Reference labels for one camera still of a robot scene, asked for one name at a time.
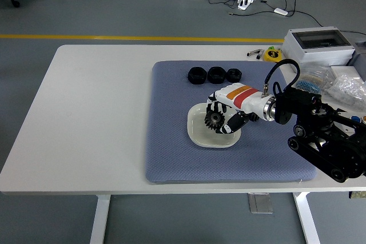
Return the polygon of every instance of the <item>robotic arm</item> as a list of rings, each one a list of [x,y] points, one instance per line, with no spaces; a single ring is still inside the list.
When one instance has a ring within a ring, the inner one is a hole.
[[[289,63],[297,69],[295,79],[284,91],[275,82],[274,95],[268,94],[273,72]],[[263,92],[240,83],[215,91],[207,100],[205,124],[217,134],[229,134],[259,118],[284,125],[294,114],[295,136],[288,139],[293,151],[340,183],[366,175],[366,125],[340,116],[338,110],[322,103],[321,95],[291,87],[299,76],[298,64],[285,59],[269,72]],[[237,114],[225,123],[227,107],[236,109]],[[354,128],[355,133],[347,135],[334,122]]]

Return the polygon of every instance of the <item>white table frame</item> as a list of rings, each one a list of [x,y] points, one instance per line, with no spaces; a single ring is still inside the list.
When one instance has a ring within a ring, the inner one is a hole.
[[[164,60],[256,61],[247,52],[268,46],[61,46],[0,174],[0,191],[97,195],[91,243],[103,241],[112,194],[294,193],[305,237],[318,243],[306,193],[362,191],[366,178],[340,184],[320,171],[303,182],[153,184],[145,178],[153,65]],[[289,82],[292,69],[281,69]]]

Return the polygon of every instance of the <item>clear plastic tray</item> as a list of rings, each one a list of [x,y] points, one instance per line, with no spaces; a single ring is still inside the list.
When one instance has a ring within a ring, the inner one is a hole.
[[[194,105],[188,112],[187,131],[189,138],[201,147],[227,148],[233,146],[240,138],[241,130],[232,134],[217,134],[205,125],[206,103]],[[236,114],[236,110],[228,108],[225,121]]]

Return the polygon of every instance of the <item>plastic bag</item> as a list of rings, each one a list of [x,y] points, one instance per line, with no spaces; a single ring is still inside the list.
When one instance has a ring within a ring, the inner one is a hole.
[[[334,79],[329,67],[312,63],[300,65],[300,77],[295,83],[295,88],[322,94],[333,85]]]
[[[334,81],[327,92],[336,100],[352,106],[353,109],[366,111],[366,89],[362,82],[345,74]]]

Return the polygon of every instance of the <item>yellow floor line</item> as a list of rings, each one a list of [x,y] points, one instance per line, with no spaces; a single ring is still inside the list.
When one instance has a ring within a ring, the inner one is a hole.
[[[273,38],[224,38],[224,37],[138,37],[117,35],[38,35],[38,34],[0,34],[9,39],[90,39],[90,40],[140,40],[140,41],[199,41],[199,42],[249,42],[283,43],[283,39]]]

